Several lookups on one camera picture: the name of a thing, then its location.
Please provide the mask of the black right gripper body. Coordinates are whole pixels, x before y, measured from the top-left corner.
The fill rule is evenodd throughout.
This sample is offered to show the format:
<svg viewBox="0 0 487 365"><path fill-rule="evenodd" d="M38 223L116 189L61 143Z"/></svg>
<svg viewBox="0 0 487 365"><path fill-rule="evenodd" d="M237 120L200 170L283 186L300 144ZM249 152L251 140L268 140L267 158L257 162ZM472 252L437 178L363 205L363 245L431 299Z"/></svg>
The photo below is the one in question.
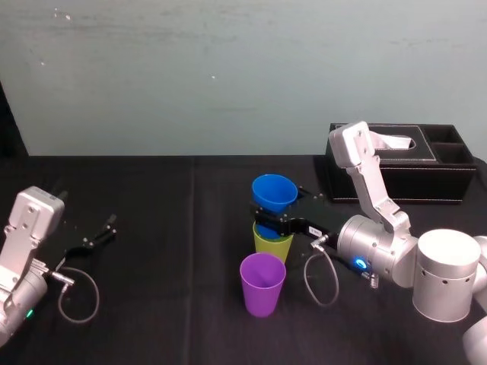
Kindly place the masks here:
<svg viewBox="0 0 487 365"><path fill-rule="evenodd" d="M326 245L337 250L338 237L345 225L345 213L323 198L307 195L285 211L285 232L308 235L313 239L328 236Z"/></svg>

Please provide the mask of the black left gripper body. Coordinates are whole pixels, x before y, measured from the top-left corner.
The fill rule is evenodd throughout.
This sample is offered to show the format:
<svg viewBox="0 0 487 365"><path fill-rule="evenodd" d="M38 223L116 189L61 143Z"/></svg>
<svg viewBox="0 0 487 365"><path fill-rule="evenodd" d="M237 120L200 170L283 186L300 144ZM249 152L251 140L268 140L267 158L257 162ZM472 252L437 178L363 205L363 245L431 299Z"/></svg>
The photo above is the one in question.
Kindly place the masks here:
<svg viewBox="0 0 487 365"><path fill-rule="evenodd" d="M37 250L37 259L49 270L57 271L71 256L89 252L88 242L86 230L69 222L61 222L41 243Z"/></svg>

